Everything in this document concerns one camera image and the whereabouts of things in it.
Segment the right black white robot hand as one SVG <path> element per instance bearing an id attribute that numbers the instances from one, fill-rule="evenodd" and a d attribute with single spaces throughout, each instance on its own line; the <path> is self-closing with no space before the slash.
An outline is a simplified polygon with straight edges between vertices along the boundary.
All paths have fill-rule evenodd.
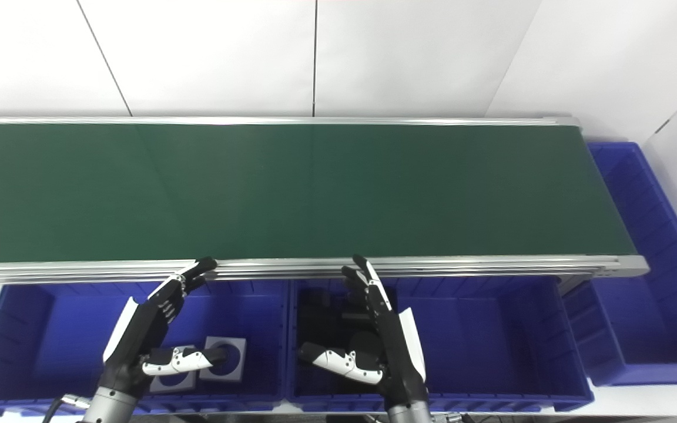
<path id="1" fill-rule="evenodd" d="M 328 348 L 311 342 L 299 347 L 299 358 L 354 382 L 373 385 L 389 415 L 429 409 L 421 339 L 411 308 L 393 308 L 380 276 L 368 258 L 352 257 L 354 267 L 341 273 L 347 288 L 364 302 L 373 331 L 360 334 L 360 346 Z"/>

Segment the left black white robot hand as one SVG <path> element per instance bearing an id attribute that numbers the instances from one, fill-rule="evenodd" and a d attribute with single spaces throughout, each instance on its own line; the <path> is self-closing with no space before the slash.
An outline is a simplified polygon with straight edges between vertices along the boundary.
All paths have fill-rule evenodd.
<path id="1" fill-rule="evenodd" d="M 225 348 L 162 348 L 171 323 L 186 297 L 206 283 L 204 274 L 217 267 L 211 257 L 175 271 L 142 303 L 129 298 L 103 354 L 99 388 L 139 400 L 154 377 L 219 367 L 229 355 Z"/>

